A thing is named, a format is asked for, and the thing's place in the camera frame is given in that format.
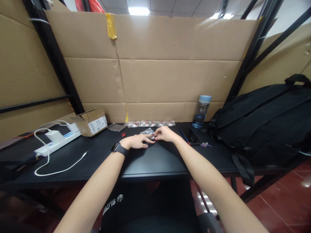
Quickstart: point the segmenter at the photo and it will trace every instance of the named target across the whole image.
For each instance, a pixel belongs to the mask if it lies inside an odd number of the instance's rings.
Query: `black watch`
[[[116,144],[114,144],[114,146],[111,148],[112,152],[120,152],[121,154],[123,154],[125,157],[128,154],[128,150],[125,149],[123,146],[121,146],[121,144],[119,142],[117,142]]]

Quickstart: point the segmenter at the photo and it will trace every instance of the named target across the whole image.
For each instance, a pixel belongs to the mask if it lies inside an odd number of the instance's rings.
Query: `person's left hand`
[[[151,135],[148,134],[139,134],[130,136],[127,138],[124,138],[120,141],[121,146],[123,146],[125,149],[134,148],[148,148],[147,144],[143,144],[143,141],[149,142],[149,143],[155,143],[155,141],[151,141],[148,137]]]

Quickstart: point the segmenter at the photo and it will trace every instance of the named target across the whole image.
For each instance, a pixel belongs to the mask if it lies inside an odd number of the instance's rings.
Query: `blue bottle cap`
[[[212,100],[210,95],[200,95],[199,102],[202,104],[209,104]]]

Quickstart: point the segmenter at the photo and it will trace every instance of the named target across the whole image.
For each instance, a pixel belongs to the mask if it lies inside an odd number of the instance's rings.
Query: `power strip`
[[[37,155],[41,155],[41,156],[46,157],[46,156],[48,156],[48,150],[49,150],[50,154],[52,154],[53,152],[57,151],[59,148],[63,147],[67,143],[76,139],[80,135],[81,135],[80,131],[78,131],[76,133],[69,132],[69,133],[64,135],[64,137],[65,137],[64,141],[61,141],[59,143],[50,142],[49,144],[46,144],[43,147],[40,147],[39,149],[35,150],[35,152],[37,153]]]

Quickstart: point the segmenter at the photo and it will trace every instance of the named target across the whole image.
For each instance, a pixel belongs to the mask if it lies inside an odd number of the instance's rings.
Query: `water bottle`
[[[210,105],[212,97],[209,95],[200,95],[200,99],[195,109],[192,126],[195,128],[202,128],[204,119],[206,117],[207,109]]]

